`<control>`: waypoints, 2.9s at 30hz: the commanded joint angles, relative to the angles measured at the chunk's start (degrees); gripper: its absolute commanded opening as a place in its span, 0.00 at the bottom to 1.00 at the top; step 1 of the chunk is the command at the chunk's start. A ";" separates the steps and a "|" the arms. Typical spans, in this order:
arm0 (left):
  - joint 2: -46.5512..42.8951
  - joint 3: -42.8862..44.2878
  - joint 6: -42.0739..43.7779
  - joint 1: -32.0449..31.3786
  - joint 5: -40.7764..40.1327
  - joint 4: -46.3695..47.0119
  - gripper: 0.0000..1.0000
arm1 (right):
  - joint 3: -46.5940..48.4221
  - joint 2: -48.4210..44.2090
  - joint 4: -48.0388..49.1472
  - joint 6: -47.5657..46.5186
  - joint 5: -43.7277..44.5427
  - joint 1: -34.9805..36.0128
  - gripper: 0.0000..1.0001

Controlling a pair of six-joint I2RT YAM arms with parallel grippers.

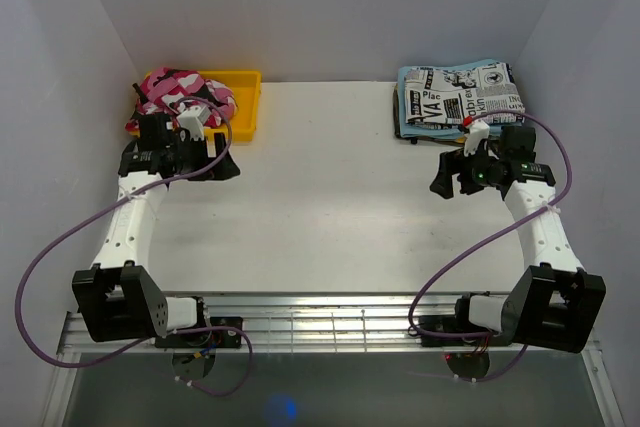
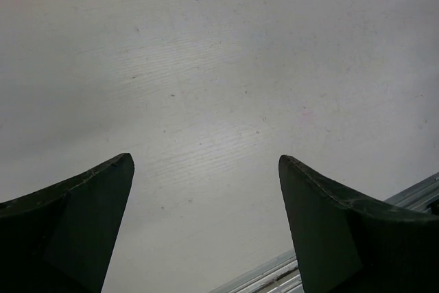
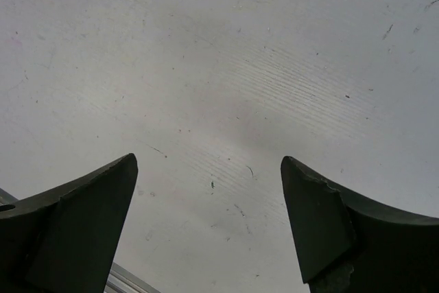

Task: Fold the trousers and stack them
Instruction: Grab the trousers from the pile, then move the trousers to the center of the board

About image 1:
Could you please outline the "pink camouflage trousers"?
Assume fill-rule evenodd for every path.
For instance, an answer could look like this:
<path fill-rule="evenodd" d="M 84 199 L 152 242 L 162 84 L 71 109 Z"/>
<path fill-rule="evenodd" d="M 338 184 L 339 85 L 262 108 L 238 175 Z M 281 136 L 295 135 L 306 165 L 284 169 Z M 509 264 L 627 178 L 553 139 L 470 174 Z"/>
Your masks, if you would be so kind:
<path fill-rule="evenodd" d="M 139 130 L 139 120 L 143 116 L 168 114 L 177 126 L 177 117 L 186 109 L 196 106 L 203 106 L 208 112 L 203 122 L 205 127 L 220 127 L 221 115 L 203 104 L 201 99 L 215 105 L 227 120 L 231 120 L 238 112 L 235 95 L 229 87 L 217 80 L 206 79 L 195 70 L 159 68 L 132 87 L 136 101 L 133 113 L 125 124 L 125 131 L 131 134 Z"/>

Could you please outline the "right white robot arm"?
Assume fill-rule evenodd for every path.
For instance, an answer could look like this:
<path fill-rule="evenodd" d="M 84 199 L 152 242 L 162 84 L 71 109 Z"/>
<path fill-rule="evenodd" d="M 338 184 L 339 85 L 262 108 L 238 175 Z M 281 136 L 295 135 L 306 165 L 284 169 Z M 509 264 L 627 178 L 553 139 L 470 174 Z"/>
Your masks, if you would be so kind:
<path fill-rule="evenodd" d="M 482 120 L 466 124 L 463 147 L 441 154 L 430 185 L 444 199 L 458 183 L 464 195 L 499 191 L 519 237 L 524 273 L 506 298 L 489 293 L 461 297 L 450 322 L 454 337 L 474 344 L 491 333 L 520 343 L 570 353 L 587 343 L 606 294 L 604 280 L 584 270 L 554 205 L 551 168 L 536 160 L 531 127 L 506 126 L 496 142 Z"/>

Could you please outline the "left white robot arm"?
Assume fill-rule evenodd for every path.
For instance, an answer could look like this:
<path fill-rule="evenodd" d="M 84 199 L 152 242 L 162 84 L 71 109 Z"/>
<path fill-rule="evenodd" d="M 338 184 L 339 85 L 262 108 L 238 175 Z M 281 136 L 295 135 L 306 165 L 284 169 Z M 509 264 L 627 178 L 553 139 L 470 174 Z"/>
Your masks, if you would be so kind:
<path fill-rule="evenodd" d="M 118 206 L 106 239 L 87 270 L 75 272 L 72 291 L 96 342 L 164 337 L 174 331 L 190 346 L 205 344 L 212 323 L 195 297 L 168 297 L 152 279 L 150 247 L 170 182 L 224 181 L 239 175 L 226 136 L 207 141 L 206 110 L 196 106 L 171 118 L 145 115 L 118 169 Z"/>

